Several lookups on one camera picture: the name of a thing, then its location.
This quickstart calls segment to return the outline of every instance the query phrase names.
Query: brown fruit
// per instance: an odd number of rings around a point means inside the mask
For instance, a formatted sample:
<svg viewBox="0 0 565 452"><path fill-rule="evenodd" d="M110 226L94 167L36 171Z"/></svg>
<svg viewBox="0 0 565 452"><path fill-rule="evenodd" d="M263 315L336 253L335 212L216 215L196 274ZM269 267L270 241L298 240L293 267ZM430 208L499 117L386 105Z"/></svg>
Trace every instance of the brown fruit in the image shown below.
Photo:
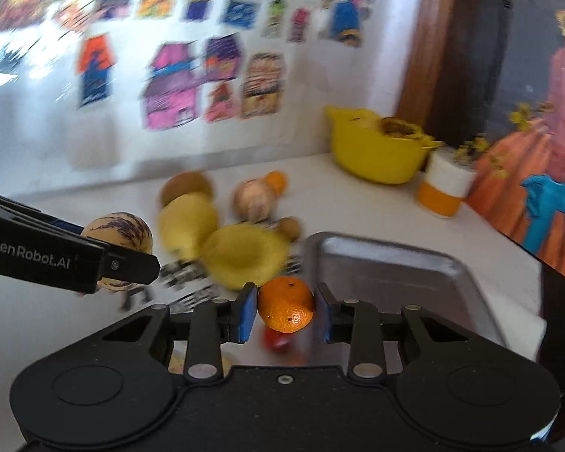
<svg viewBox="0 0 565 452"><path fill-rule="evenodd" d="M232 207L241 221L256 223L270 217L276 205L274 189L260 178L237 186L232 196Z"/></svg>
<svg viewBox="0 0 565 452"><path fill-rule="evenodd" d="M284 237L288 238L291 243L294 243L301 238L301 224L295 217L284 217L278 221L276 229Z"/></svg>
<svg viewBox="0 0 565 452"><path fill-rule="evenodd" d="M161 207L165 207L172 200L192 192L202 192L209 200L213 200L211 182L201 172L182 172L170 178L161 188Z"/></svg>

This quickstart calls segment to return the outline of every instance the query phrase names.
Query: yellow pot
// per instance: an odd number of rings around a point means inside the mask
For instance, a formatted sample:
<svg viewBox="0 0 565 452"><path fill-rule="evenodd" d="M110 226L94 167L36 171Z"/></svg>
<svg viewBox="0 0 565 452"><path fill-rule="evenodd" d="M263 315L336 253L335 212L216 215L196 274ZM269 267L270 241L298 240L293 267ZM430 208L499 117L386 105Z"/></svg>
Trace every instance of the yellow pot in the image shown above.
<svg viewBox="0 0 565 452"><path fill-rule="evenodd" d="M414 130L410 136L384 135L380 131L383 118L370 110L327 106L325 113L333 123L331 150L339 165L372 182L410 181L429 152L441 145L414 125L409 125Z"/></svg>

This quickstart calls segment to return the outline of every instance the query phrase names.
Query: silver tray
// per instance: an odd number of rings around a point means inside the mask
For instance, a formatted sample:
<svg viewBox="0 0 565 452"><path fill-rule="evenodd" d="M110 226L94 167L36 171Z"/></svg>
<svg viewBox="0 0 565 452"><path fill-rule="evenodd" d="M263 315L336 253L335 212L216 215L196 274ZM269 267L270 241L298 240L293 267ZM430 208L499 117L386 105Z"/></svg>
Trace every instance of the silver tray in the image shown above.
<svg viewBox="0 0 565 452"><path fill-rule="evenodd" d="M303 271L310 287L324 282L338 300L369 301L386 313L418 304L506 347L470 271L444 253L320 232L305 242ZM310 363L347 361L348 345L314 345ZM386 342L386 354L389 372L400 371L397 346Z"/></svg>

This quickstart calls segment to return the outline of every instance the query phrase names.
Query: tangerine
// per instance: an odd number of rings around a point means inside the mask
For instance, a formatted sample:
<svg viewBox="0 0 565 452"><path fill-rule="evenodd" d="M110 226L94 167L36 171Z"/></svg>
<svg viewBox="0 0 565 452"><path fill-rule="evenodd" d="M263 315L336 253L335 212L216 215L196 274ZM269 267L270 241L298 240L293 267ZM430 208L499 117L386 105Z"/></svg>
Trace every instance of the tangerine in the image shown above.
<svg viewBox="0 0 565 452"><path fill-rule="evenodd" d="M268 173L264 180L274 189L277 197L280 197L287 190L287 184L289 183L285 172L280 170Z"/></svg>
<svg viewBox="0 0 565 452"><path fill-rule="evenodd" d="M257 309L269 328L281 333L295 333L312 321L314 296L300 278L280 276L260 289Z"/></svg>

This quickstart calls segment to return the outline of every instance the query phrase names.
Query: white table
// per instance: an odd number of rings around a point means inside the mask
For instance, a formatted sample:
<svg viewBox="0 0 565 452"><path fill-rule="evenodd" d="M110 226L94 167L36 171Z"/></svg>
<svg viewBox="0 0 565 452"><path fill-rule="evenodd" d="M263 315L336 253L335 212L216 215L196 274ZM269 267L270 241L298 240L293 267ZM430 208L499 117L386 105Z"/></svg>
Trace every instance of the white table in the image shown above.
<svg viewBox="0 0 565 452"><path fill-rule="evenodd" d="M463 207L451 220L435 217L414 201L416 181L398 187L369 184L339 169L330 155L318 155L208 172L215 185L220 220L232 221L230 194L238 182L275 169L284 170L290 179L290 188L279 202L280 217L298 217L305 235L344 232L421 246L458 258L471 269L509 347L535 357L545 329L537 317L540 264L470 208ZM80 225L109 212L128 211L145 219L157 233L157 194L165 181L77 191L34 205ZM172 260L156 241L155 254L161 263ZM154 302L169 303L178 297L179 293L171 290L156 290ZM0 277L0 452L11 452L23 443L8 404L14 377L33 361L125 317L119 309L121 303L121 295L104 290L81 298ZM235 356L247 364L257 359L243 347L238 347Z"/></svg>

